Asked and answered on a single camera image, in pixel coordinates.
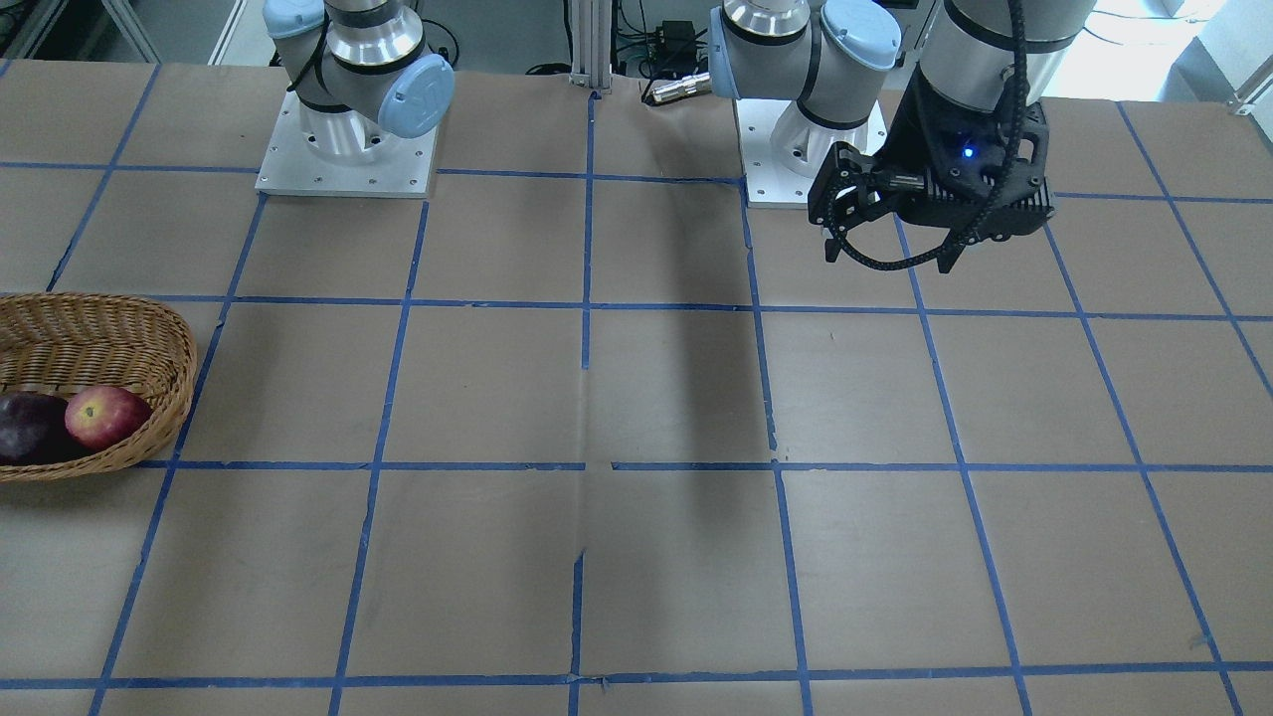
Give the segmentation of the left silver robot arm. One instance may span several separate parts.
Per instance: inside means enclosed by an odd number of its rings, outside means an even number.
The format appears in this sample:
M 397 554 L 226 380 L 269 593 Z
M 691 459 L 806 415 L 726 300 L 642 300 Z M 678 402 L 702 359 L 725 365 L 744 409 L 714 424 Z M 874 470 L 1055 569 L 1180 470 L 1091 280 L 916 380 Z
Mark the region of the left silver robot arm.
M 708 25 L 717 96 L 785 99 L 779 135 L 799 149 L 824 259 L 878 271 L 937 262 L 1027 236 L 1055 217 L 1040 94 L 1094 11 L 1091 1 L 938 1 L 882 145 L 867 126 L 903 29 L 875 1 L 723 1 Z

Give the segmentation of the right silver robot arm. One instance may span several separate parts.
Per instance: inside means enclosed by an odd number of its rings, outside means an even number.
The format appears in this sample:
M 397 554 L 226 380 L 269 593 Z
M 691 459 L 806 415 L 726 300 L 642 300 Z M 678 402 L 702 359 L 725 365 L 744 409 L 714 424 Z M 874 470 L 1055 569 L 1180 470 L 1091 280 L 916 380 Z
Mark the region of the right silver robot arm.
M 454 69 L 404 3 L 267 1 L 261 13 L 314 154 L 364 163 L 386 141 L 426 136 L 449 112 Z

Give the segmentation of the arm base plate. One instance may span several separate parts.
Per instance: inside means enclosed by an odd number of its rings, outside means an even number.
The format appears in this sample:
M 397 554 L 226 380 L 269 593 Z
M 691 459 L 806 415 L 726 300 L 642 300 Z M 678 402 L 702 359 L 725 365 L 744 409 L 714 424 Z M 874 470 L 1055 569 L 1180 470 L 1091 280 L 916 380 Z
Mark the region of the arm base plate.
M 813 178 L 836 141 L 869 155 L 887 135 L 878 101 L 864 122 L 849 130 L 813 124 L 794 99 L 743 98 L 735 110 L 747 203 L 755 208 L 807 209 Z
M 435 127 L 420 138 L 388 134 L 355 110 L 318 112 L 283 96 L 255 189 L 272 196 L 426 199 Z

